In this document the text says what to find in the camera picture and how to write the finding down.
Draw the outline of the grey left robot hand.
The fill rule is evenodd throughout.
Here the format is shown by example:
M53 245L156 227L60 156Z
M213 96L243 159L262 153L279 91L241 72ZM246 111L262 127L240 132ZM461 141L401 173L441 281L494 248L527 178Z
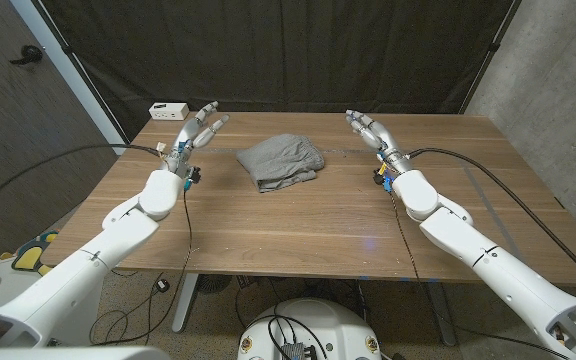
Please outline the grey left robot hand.
M180 163L185 163L195 148L208 145L217 132L229 121L230 116L226 114L213 124L208 125L207 119L217 112L218 106L218 101L208 103L194 117L186 121L168 155L167 162L170 168L178 168Z

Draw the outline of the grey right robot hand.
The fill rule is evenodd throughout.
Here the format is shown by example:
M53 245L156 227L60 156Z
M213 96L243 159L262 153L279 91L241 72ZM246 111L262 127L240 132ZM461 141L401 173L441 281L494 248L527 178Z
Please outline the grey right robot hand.
M378 159L390 169L399 173L412 169L409 159L383 124L364 113L350 109L346 111L345 118L352 130L376 152Z

